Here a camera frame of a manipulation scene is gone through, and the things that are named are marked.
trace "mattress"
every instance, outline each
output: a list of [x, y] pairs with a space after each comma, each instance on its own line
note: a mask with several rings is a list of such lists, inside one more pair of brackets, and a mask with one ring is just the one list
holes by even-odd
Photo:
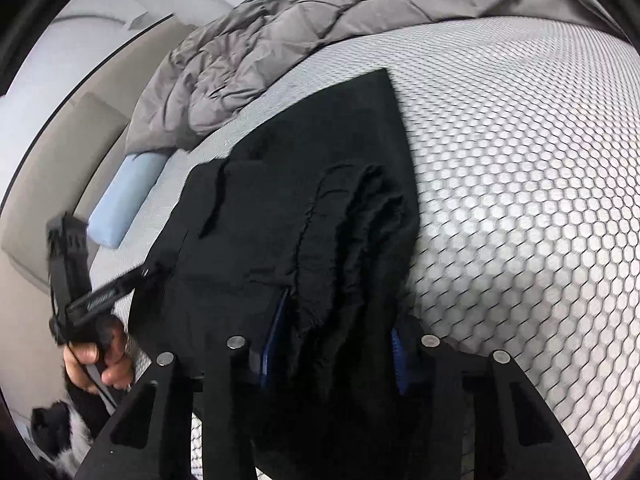
[[[306, 95], [382, 67], [419, 193], [405, 305], [462, 348], [509, 351], [591, 477], [611, 478], [640, 436], [640, 60], [602, 32], [485, 18], [325, 47], [172, 156], [121, 246], [99, 250], [94, 285], [145, 259], [193, 166]], [[116, 307], [125, 322], [129, 306]], [[149, 360], [129, 347], [139, 376]], [[195, 417], [191, 447], [201, 477]]]

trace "blanket fold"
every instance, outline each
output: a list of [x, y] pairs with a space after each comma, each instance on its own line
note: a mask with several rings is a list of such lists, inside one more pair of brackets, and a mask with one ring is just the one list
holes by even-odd
[[328, 44], [485, 16], [545, 18], [617, 33], [590, 0], [248, 0], [167, 55], [136, 105], [126, 151], [195, 148]]

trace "hexagon pattern fabric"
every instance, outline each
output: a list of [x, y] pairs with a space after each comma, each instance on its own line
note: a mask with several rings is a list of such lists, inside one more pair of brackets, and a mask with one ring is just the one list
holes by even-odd
[[[324, 48], [169, 160], [120, 248], [98, 252], [94, 283], [144, 260], [193, 166], [304, 96], [380, 67], [420, 195], [404, 300], [463, 349], [515, 356], [591, 477], [611, 478], [640, 436], [640, 62], [607, 34], [487, 18]], [[118, 305], [124, 319], [129, 304]], [[130, 347], [141, 374], [148, 358]], [[191, 444], [201, 477], [196, 418]]]

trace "bolt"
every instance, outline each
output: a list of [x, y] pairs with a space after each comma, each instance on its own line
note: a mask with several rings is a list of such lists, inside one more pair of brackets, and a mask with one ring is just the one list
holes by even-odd
[[174, 355], [171, 352], [162, 352], [158, 359], [156, 359], [156, 363], [160, 366], [167, 366], [174, 362]]
[[501, 365], [507, 364], [511, 361], [511, 356], [507, 354], [504, 350], [496, 350], [494, 352], [494, 360]]
[[431, 334], [427, 334], [422, 336], [420, 342], [427, 348], [436, 348], [436, 346], [440, 344], [440, 338]]
[[235, 335], [226, 340], [226, 345], [232, 350], [241, 349], [246, 343], [246, 339], [241, 335]]

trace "finger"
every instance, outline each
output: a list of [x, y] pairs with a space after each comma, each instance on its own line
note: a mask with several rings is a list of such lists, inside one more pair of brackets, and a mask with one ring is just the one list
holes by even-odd
[[66, 346], [63, 351], [63, 358], [65, 361], [66, 374], [69, 376], [69, 380], [71, 380], [71, 382], [78, 388], [89, 391], [90, 387], [93, 386], [91, 380], [86, 376], [81, 365], [76, 361], [71, 350]]
[[117, 317], [109, 328], [111, 332], [111, 344], [104, 355], [104, 363], [109, 367], [119, 362], [127, 345], [127, 335], [124, 333], [124, 325]]
[[129, 378], [133, 378], [133, 364], [129, 356], [125, 355], [120, 361], [116, 364], [111, 365], [105, 371], [102, 372], [101, 375], [102, 382], [107, 386], [115, 386], [116, 384], [122, 384]]
[[113, 383], [113, 387], [117, 390], [125, 390], [133, 382], [133, 368], [130, 368], [128, 373], [119, 381]]
[[94, 343], [71, 343], [70, 346], [71, 349], [65, 347], [63, 353], [65, 364], [92, 365], [98, 360], [98, 347]]

